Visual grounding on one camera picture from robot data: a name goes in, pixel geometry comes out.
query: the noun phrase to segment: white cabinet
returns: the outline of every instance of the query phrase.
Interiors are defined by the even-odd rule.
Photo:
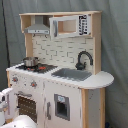
[[[45,128],[82,128],[79,89],[46,82],[45,97]]]
[[[51,39],[89,35],[91,33],[90,15],[52,17],[49,19]]]

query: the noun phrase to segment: wooden toy kitchen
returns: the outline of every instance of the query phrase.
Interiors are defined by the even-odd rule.
[[[101,71],[101,12],[20,17],[26,58],[38,64],[7,69],[15,95],[6,114],[28,115],[37,128],[104,128],[105,87],[114,78]]]

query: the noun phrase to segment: gray curtain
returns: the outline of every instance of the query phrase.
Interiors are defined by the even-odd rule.
[[[19,13],[102,12],[102,70],[115,81],[106,88],[106,120],[115,128],[128,128],[128,0],[4,0],[10,63],[25,57]]]
[[[6,35],[2,7],[2,1],[0,0],[0,91],[7,88],[6,68],[8,67]]]

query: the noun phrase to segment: white tile backsplash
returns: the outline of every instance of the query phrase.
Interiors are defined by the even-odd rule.
[[[75,68],[81,51],[86,50],[93,56],[93,38],[74,37],[51,40],[49,35],[35,34],[32,42],[33,56],[39,57],[40,63]],[[81,62],[86,62],[86,70],[93,70],[86,55],[82,55]]]

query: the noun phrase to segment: cabinet handle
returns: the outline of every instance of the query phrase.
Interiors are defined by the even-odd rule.
[[[53,21],[53,24],[54,24],[54,27],[55,27],[55,32],[54,32],[54,37],[57,37],[57,33],[58,33],[58,25],[57,25],[57,21],[56,20],[54,20]]]
[[[48,117],[48,120],[51,120],[51,115],[49,114],[49,108],[50,108],[50,102],[47,103],[47,117]]]
[[[22,95],[22,96],[32,97],[32,94],[25,94],[25,93],[22,92],[22,91],[19,91],[18,94],[19,94],[19,95]]]

